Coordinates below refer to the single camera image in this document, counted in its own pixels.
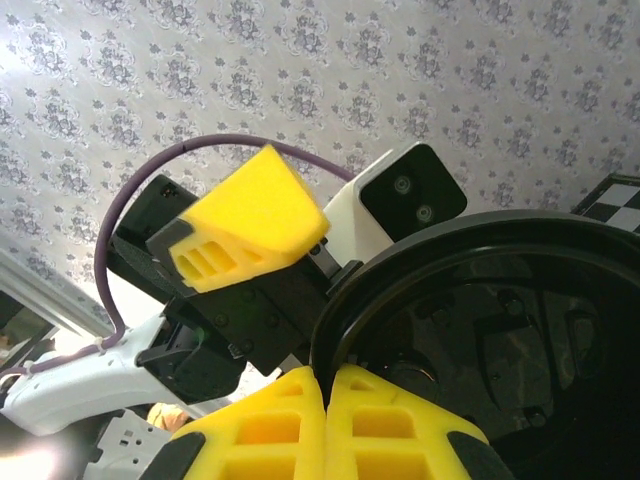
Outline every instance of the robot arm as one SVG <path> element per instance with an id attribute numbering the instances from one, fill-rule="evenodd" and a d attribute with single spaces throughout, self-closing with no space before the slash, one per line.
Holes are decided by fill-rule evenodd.
<path id="1" fill-rule="evenodd" d="M 283 362 L 290 362 L 292 356 L 305 364 L 315 321 L 349 275 L 362 262 L 390 246 L 398 238 L 398 231 L 409 234 L 426 224 L 448 219 L 442 216 L 423 223 L 416 220 L 415 212 L 421 205 L 436 204 L 439 198 L 427 198 L 433 195 L 428 193 L 429 185 L 419 175 L 414 178 L 412 173 L 416 156 L 424 155 L 425 147 L 414 144 L 387 152 L 348 183 L 327 206 L 324 215 L 317 216 L 317 225 L 323 222 L 332 225 L 325 238 L 321 238 L 325 230 L 316 229 L 310 242 L 303 239 L 293 250 L 285 249 L 290 253 L 284 256 L 274 254 L 268 243 L 256 243 L 255 218 L 249 216 L 249 221 L 238 227 L 237 218 L 243 215 L 238 211 L 238 199 L 243 199 L 245 212 L 255 206 L 251 202 L 256 201 L 247 193 L 255 185 L 251 185 L 250 178 L 245 178 L 243 187 L 239 181 L 240 171 L 212 192 L 218 195 L 217 202 L 209 196 L 198 202 L 190 195 L 180 197 L 178 194 L 184 193 L 184 189 L 175 187 L 174 182 L 168 185 L 175 190 L 166 195 L 166 177 L 160 183 L 152 182 L 123 218 L 113 237 L 117 250 L 112 253 L 116 259 L 119 255 L 126 260 L 125 267 L 114 269 L 119 275 L 167 303 L 163 315 L 128 329 L 112 348 L 44 372 L 23 375 L 9 388 L 0 413 L 26 432 L 42 437 L 64 432 L 85 419 L 144 403 L 178 404 L 193 417 L 200 417 L 213 409 L 198 410 L 197 405 L 231 393 L 247 361 L 264 375 Z M 431 160 L 439 163 L 437 157 Z M 389 173 L 412 178 L 413 184 L 409 190 L 405 187 L 398 190 L 397 185 L 389 190 L 379 182 Z M 435 185 L 442 179 L 440 176 L 430 182 Z M 157 194 L 158 185 L 161 195 Z M 229 185 L 235 197 L 229 195 Z M 397 222 L 390 223 L 376 210 L 376 205 L 367 200 L 372 195 L 385 195 L 389 203 L 398 202 L 396 210 L 410 211 L 406 217 L 409 220 L 400 225 L 400 230 Z M 274 200 L 272 210 L 286 211 L 289 208 L 286 201 L 297 208 L 305 197 L 297 198 L 296 202 L 290 198 Z M 159 203 L 171 201 L 178 203 L 173 208 L 169 208 L 168 203 Z M 209 217 L 201 212 L 203 207 L 215 210 L 221 204 L 226 205 L 227 210 L 214 212 L 214 216 L 226 218 L 227 223 L 206 223 Z M 178 215 L 184 208 L 187 210 Z M 164 218 L 166 212 L 178 216 Z M 304 212 L 298 213 L 300 218 L 308 218 Z M 144 222 L 151 221 L 155 223 L 145 226 Z M 176 236 L 181 228 L 183 233 Z M 244 236 L 243 241 L 229 243 L 224 234 L 215 233 L 234 231 L 234 228 L 236 237 Z M 146 232 L 147 237 L 140 241 L 135 236 L 136 229 Z M 287 238 L 292 238 L 291 234 L 283 237 L 285 243 Z M 227 253 L 207 251 L 203 245 L 222 245 Z M 134 250 L 135 258 L 127 256 Z M 231 255 L 231 263 L 227 262 L 227 254 Z M 140 263 L 146 259 L 150 268 Z M 237 268 L 227 273 L 226 265 L 242 267 L 240 277 Z M 160 276 L 150 276 L 149 272 L 153 271 L 160 272 Z M 49 358 L 47 354 L 36 363 Z M 134 426 L 125 428 L 125 432 L 140 430 L 143 420 L 124 411 L 124 415 L 108 420 L 108 426 L 96 440 L 98 449 L 106 445 L 105 459 L 112 456 L 109 453 L 111 437 L 120 435 L 112 435 L 112 431 L 121 432 L 126 424 Z M 161 437 L 156 430 L 147 433 Z M 145 441 L 144 445 L 153 444 L 153 450 L 160 443 Z M 139 473 L 146 463 L 140 456 L 134 458 L 138 461 L 135 466 L 134 462 L 128 463 L 128 468 Z"/>

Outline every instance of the checkered board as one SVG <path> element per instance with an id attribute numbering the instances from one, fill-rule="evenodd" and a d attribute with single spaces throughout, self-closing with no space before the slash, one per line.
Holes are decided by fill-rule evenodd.
<path id="1" fill-rule="evenodd" d="M 640 177 L 610 175 L 572 213 L 640 234 Z"/>

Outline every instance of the patterned wallpaper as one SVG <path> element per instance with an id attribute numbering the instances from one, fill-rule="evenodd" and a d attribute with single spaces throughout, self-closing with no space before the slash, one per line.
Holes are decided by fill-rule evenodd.
<path id="1" fill-rule="evenodd" d="M 640 173 L 637 0 L 5 0 L 0 13 L 1 245 L 88 303 L 114 193 L 203 133 L 277 138 L 354 172 L 421 139 L 471 211 L 568 210 L 607 173 Z M 199 151 L 168 173 L 202 194 L 249 155 Z M 295 165 L 322 203 L 340 188 Z"/>

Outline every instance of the black screw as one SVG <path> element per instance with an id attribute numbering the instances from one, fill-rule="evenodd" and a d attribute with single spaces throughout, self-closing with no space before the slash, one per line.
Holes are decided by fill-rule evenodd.
<path id="1" fill-rule="evenodd" d="M 498 292 L 498 301 L 512 317 L 519 317 L 524 314 L 524 303 L 518 298 L 515 292 L 511 290 Z"/>
<path id="2" fill-rule="evenodd" d="M 219 313 L 213 319 L 213 323 L 216 327 L 226 327 L 229 324 L 229 317 Z"/>
<path id="3" fill-rule="evenodd" d="M 449 315 L 449 312 L 444 308 L 433 312 L 431 314 L 431 318 L 433 319 L 433 323 L 435 323 L 439 327 L 446 328 L 451 323 L 451 316 Z"/>
<path id="4" fill-rule="evenodd" d="M 547 423 L 547 417 L 539 407 L 526 408 L 524 416 L 527 417 L 529 425 L 535 428 L 544 427 Z"/>
<path id="5" fill-rule="evenodd" d="M 244 292 L 242 292 L 242 298 L 245 300 L 245 302 L 250 302 L 251 300 L 256 298 L 256 292 L 254 292 L 253 290 L 245 290 Z"/>
<path id="6" fill-rule="evenodd" d="M 242 350 L 244 353 L 251 352 L 253 350 L 253 342 L 249 339 L 244 340 L 240 345 L 240 350 Z"/>
<path id="7" fill-rule="evenodd" d="M 242 350 L 236 347 L 234 344 L 229 344 L 229 353 L 233 358 L 240 358 L 242 356 Z"/>
<path id="8" fill-rule="evenodd" d="M 266 322 L 265 322 L 265 323 L 267 324 L 267 327 L 269 327 L 269 328 L 274 328 L 274 327 L 277 327 L 277 326 L 278 326 L 278 323 L 279 323 L 279 322 L 280 322 L 280 319 L 279 319 L 279 318 L 278 318 L 278 316 L 274 313 L 273 315 L 269 315 L 269 316 L 267 317 L 267 320 L 266 320 Z"/>

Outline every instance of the purple cable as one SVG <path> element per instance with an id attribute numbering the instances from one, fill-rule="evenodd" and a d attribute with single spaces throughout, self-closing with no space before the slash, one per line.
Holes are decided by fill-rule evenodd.
<path id="1" fill-rule="evenodd" d="M 144 183 L 145 180 L 147 180 L 153 174 L 153 172 L 155 172 L 174 158 L 179 157 L 180 155 L 192 150 L 197 150 L 203 147 L 214 147 L 216 145 L 245 145 L 248 147 L 260 148 L 264 147 L 267 144 L 273 145 L 276 150 L 284 155 L 289 155 L 291 157 L 295 157 L 299 160 L 305 161 L 311 165 L 315 165 L 316 167 L 326 170 L 327 172 L 334 174 L 335 176 L 341 178 L 346 182 L 352 180 L 354 177 L 354 175 L 348 170 L 334 163 L 331 163 L 328 160 L 318 157 L 313 153 L 306 152 L 298 147 L 293 147 L 291 145 L 269 140 L 267 138 L 233 133 L 203 135 L 201 137 L 192 138 L 191 140 L 177 143 L 149 159 L 131 176 L 131 178 L 129 178 L 129 180 L 124 184 L 122 189 L 113 199 L 113 202 L 109 206 L 109 209 L 104 216 L 104 220 L 102 221 L 102 225 L 100 226 L 100 232 L 98 233 L 98 240 L 96 241 L 93 273 L 96 280 L 96 287 L 98 288 L 98 295 L 100 295 L 100 300 L 102 301 L 105 310 L 109 314 L 115 330 L 113 335 L 105 338 L 102 341 L 103 349 L 106 350 L 107 348 L 111 348 L 116 345 L 123 337 L 126 330 L 126 325 L 124 323 L 124 320 L 122 319 L 122 315 L 120 315 L 118 307 L 116 307 L 116 304 L 113 300 L 113 295 L 111 295 L 111 289 L 109 288 L 109 280 L 107 279 L 107 248 L 109 245 L 109 240 L 111 239 L 111 235 L 113 234 L 116 228 L 116 224 L 118 223 L 118 219 L 120 218 L 120 215 L 122 215 L 122 212 L 127 206 L 127 203 L 133 197 L 136 190 Z M 34 364 L 29 372 L 43 372 L 45 370 L 49 370 L 50 368 L 65 365 L 66 363 L 69 363 L 73 360 L 82 358 L 92 353 L 97 353 L 99 351 L 100 349 L 97 345 L 88 345 L 80 349 L 73 355 L 65 357 L 60 356 L 42 363 Z M 0 373 L 0 384 L 2 384 L 2 380 L 8 378 L 9 376 L 23 375 L 29 372 L 24 367 L 9 368 L 6 371 Z"/>

